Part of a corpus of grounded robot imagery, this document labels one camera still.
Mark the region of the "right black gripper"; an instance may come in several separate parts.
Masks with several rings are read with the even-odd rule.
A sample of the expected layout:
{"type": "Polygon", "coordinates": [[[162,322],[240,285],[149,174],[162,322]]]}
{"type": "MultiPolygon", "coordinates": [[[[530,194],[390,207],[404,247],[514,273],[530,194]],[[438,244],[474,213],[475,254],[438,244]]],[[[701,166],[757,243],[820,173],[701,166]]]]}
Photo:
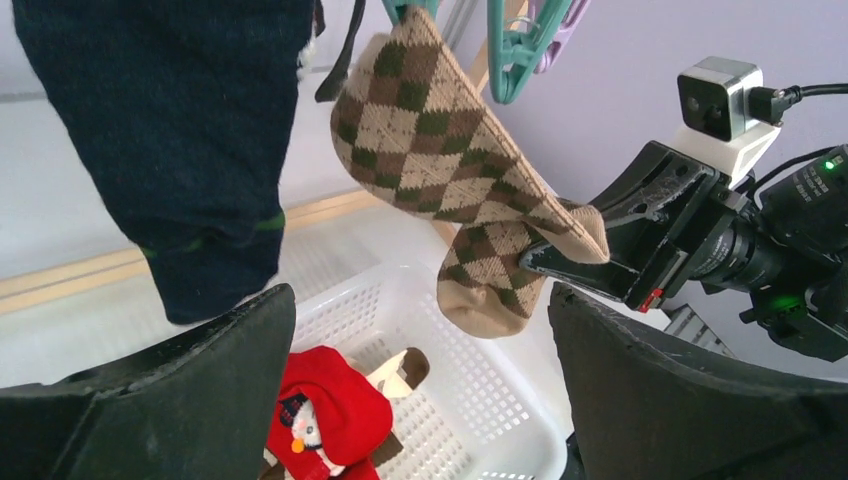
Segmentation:
{"type": "Polygon", "coordinates": [[[727,183],[717,169],[650,141],[589,202],[605,222],[608,263],[577,263],[542,242],[522,254],[519,266],[642,313],[688,281],[709,295],[737,289],[753,242],[734,225],[748,201],[727,183]]]}

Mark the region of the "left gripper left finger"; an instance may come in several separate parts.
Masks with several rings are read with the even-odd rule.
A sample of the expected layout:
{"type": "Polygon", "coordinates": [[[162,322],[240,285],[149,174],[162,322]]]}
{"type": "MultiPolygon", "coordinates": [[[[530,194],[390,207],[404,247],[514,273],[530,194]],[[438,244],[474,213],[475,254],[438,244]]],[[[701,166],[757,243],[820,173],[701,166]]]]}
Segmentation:
{"type": "Polygon", "coordinates": [[[51,385],[1,392],[5,479],[255,479],[292,343],[292,288],[51,385]]]}

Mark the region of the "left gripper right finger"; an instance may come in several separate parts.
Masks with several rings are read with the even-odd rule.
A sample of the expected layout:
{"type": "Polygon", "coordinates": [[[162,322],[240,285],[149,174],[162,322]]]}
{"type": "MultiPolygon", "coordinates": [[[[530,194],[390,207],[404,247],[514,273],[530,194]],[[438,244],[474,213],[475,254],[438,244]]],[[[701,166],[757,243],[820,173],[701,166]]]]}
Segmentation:
{"type": "Polygon", "coordinates": [[[564,283],[567,479],[843,479],[847,387],[707,351],[564,283]]]}

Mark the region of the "brown cream striped sock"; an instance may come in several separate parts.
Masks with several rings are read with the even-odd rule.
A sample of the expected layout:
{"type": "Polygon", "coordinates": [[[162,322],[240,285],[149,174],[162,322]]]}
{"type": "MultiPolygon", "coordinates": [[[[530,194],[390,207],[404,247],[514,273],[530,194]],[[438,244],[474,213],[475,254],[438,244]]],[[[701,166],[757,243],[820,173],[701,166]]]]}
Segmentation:
{"type": "Polygon", "coordinates": [[[346,357],[345,361],[367,382],[388,400],[409,397],[430,373],[430,362],[418,348],[409,347],[395,354],[371,372],[356,360],[346,357]]]}

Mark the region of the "argyle brown sock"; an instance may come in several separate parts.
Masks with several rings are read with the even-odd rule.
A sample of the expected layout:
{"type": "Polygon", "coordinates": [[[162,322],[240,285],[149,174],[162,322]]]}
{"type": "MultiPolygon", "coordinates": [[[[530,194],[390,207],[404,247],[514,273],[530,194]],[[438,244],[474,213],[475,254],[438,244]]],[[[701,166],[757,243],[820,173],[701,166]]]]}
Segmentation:
{"type": "Polygon", "coordinates": [[[368,43],[333,108],[331,139],[370,194],[458,225],[437,301],[469,335],[492,339],[525,327],[544,283],[519,265],[531,245],[548,241],[582,264],[610,258],[600,212],[551,192],[421,7],[368,43]]]}

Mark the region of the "brown white wavy sock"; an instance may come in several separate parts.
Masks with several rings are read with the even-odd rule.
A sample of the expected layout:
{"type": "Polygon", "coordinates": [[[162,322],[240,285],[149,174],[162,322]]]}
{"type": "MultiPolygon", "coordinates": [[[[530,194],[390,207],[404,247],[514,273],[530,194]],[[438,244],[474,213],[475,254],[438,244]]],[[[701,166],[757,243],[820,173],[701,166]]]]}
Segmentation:
{"type": "MultiPolygon", "coordinates": [[[[371,463],[375,468],[380,467],[384,463],[395,458],[402,451],[402,443],[398,440],[394,433],[391,433],[372,453],[371,463]]],[[[278,462],[277,458],[268,449],[265,449],[263,451],[263,464],[258,478],[264,480],[291,480],[292,476],[285,467],[278,462]]]]}

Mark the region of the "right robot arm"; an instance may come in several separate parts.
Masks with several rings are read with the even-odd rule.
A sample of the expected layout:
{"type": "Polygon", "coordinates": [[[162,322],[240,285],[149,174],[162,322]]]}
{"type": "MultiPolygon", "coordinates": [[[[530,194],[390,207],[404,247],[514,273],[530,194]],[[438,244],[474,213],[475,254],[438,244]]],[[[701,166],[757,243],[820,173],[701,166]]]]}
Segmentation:
{"type": "Polygon", "coordinates": [[[784,165],[786,176],[728,177],[647,143],[598,197],[611,259],[588,265],[540,242],[522,268],[647,311],[689,281],[743,292],[746,324],[778,345],[829,362],[847,354],[847,149],[784,165]]]}

